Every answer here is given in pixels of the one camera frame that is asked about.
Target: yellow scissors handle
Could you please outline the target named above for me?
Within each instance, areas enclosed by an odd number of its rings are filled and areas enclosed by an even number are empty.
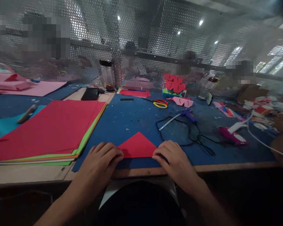
[[[158,102],[153,102],[153,104],[156,107],[159,107],[159,108],[167,108],[168,107],[166,104],[162,104],[162,103],[158,103]]]

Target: green paper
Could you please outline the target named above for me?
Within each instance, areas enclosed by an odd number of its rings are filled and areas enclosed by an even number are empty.
[[[31,163],[31,164],[19,164],[19,165],[70,165],[71,161],[66,162],[53,162],[53,163]]]
[[[71,154],[46,154],[46,155],[40,155],[40,156],[33,156],[33,157],[28,157],[28,158],[22,158],[22,159],[11,159],[7,160],[6,162],[9,161],[19,161],[19,160],[29,160],[29,159],[43,159],[43,158],[52,158],[52,157],[64,157],[64,156],[70,156],[70,155],[76,155],[80,154],[83,148],[85,147],[87,140],[91,136],[91,131],[93,130],[94,126],[96,125],[97,119],[99,118],[101,113],[98,114],[98,116],[95,118],[85,135],[83,136],[81,143],[78,146],[78,149],[73,150]]]

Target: black cable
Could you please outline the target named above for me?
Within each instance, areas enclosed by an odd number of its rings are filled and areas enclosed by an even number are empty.
[[[159,131],[160,138],[161,138],[163,141],[165,141],[165,140],[164,140],[164,138],[163,138],[163,136],[162,136],[162,134],[161,134],[161,131],[159,130],[158,123],[160,123],[160,122],[162,122],[162,121],[165,121],[165,120],[168,119],[168,118],[172,118],[172,117],[171,117],[171,116],[168,116],[168,117],[166,117],[165,119],[156,122],[156,127],[157,127],[157,129],[158,129],[158,131]],[[190,137],[190,133],[191,133],[190,125],[187,124],[187,123],[184,122],[184,121],[180,121],[180,120],[177,120],[177,119],[174,119],[174,120],[176,120],[176,121],[178,121],[178,122],[182,122],[182,123],[184,123],[184,124],[186,124],[186,125],[188,126],[188,128],[189,128],[188,138],[192,141],[192,143],[190,143],[190,144],[181,144],[181,145],[179,144],[179,146],[181,146],[181,147],[186,147],[186,146],[191,146],[191,145],[194,145],[194,144],[197,143],[197,144],[199,144],[200,146],[204,147],[204,149],[207,151],[208,154],[210,154],[211,156],[216,156],[215,152],[214,152],[211,148],[205,146],[205,145],[200,141],[200,137],[203,136],[203,135],[201,135],[200,129],[198,128],[197,125],[196,125],[196,128],[198,129],[197,139],[196,139],[196,140],[193,140],[193,139]]]

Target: white cable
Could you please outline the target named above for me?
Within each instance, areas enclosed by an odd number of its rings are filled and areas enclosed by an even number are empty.
[[[23,194],[26,194],[26,193],[29,193],[29,192],[35,192],[35,193],[41,193],[41,194],[44,194],[44,195],[49,195],[51,204],[53,203],[53,196],[52,196],[52,194],[44,192],[44,191],[37,191],[37,190],[25,191],[25,192],[19,193],[17,195],[2,197],[2,198],[0,198],[0,201],[6,200],[6,199],[15,198],[15,197],[18,197],[20,195],[23,195]]]
[[[266,147],[268,147],[268,148],[274,150],[275,152],[277,152],[277,153],[283,155],[282,152],[279,152],[278,150],[273,149],[273,148],[271,148],[270,146],[266,145],[265,143],[263,143],[261,140],[259,140],[258,138],[256,138],[256,137],[250,132],[250,130],[249,130],[249,119],[250,119],[251,117],[252,117],[252,114],[251,114],[251,116],[247,119],[247,130],[248,130],[249,134],[252,135],[257,141],[259,141],[259,142],[260,142],[261,144],[263,144],[264,146],[266,146]]]

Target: power cord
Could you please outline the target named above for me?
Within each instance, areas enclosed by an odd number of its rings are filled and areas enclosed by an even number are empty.
[[[171,116],[168,116],[168,117],[166,117],[165,119],[156,122],[156,127],[157,127],[157,129],[158,129],[158,131],[159,131],[159,135],[160,135],[160,138],[162,139],[162,141],[165,141],[165,140],[164,140],[164,138],[163,138],[163,135],[161,134],[161,131],[159,130],[158,123],[160,123],[160,122],[162,122],[162,121],[165,121],[165,120],[168,119],[168,118],[172,118],[172,117],[171,117]],[[204,135],[201,135],[200,130],[199,130],[199,128],[198,128],[197,125],[196,125],[196,128],[198,129],[198,135],[197,135],[196,140],[193,140],[193,139],[190,137],[190,133],[191,133],[191,127],[190,127],[190,125],[187,124],[187,123],[184,122],[184,121],[180,121],[180,120],[177,120],[177,119],[174,119],[174,120],[176,120],[176,121],[178,121],[178,122],[182,122],[182,123],[184,123],[184,124],[186,124],[186,125],[188,126],[188,128],[189,128],[188,138],[189,138],[189,140],[192,141],[190,144],[180,144],[179,146],[181,146],[181,147],[187,147],[187,146],[192,146],[192,145],[194,145],[194,144],[197,143],[197,144],[199,144],[200,146],[204,147],[204,149],[207,151],[208,154],[210,154],[211,156],[216,156],[215,152],[214,152],[211,148],[205,146],[205,145],[200,141],[200,137],[201,137],[201,136],[203,136],[203,137],[205,137],[205,138],[207,138],[207,137],[204,136]]]
[[[272,147],[266,145],[265,143],[263,143],[261,140],[259,140],[257,137],[255,137],[255,136],[251,133],[251,131],[249,130],[249,120],[251,119],[252,116],[253,116],[253,114],[251,114],[251,116],[247,119],[247,130],[248,130],[249,134],[252,135],[257,141],[259,141],[259,142],[260,142],[261,144],[263,144],[264,146],[266,146],[266,147],[272,149],[273,151],[279,153],[280,155],[283,155],[282,152],[279,152],[278,150],[276,150],[276,149],[274,149],[274,148],[272,148]]]

